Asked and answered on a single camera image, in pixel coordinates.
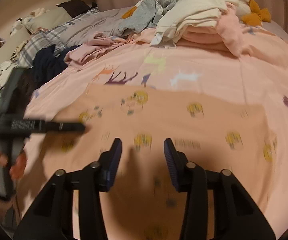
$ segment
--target human hand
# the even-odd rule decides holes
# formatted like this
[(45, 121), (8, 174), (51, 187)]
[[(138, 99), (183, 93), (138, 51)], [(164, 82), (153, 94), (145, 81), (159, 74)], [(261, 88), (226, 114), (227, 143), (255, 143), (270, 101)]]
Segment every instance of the human hand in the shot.
[[(7, 163), (8, 158), (4, 154), (0, 153), (0, 165), (5, 167)], [(18, 180), (21, 177), (23, 177), (25, 167), (26, 167), (26, 154), (23, 151), (17, 157), (16, 163), (10, 169), (10, 176), (12, 180)]]

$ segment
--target pink bedsheet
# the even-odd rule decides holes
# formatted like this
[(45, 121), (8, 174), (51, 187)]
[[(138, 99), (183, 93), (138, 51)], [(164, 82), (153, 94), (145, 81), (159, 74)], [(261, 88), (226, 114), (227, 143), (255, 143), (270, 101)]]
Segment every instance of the pink bedsheet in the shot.
[[(265, 216), (280, 237), (288, 228), (288, 44), (260, 28), (245, 27), (247, 46), (235, 57), (228, 49), (183, 39), (176, 49), (153, 48), (148, 44), (151, 31), (136, 36), (137, 43), (122, 45), (79, 69), (68, 67), (34, 93), (26, 115), (53, 118), (92, 82), (188, 90), (238, 104), (262, 104), (277, 135), (276, 170)], [(26, 171), (43, 138), (34, 135), (26, 144)], [(40, 190), (27, 188), (20, 183), (18, 189), (22, 215)]]

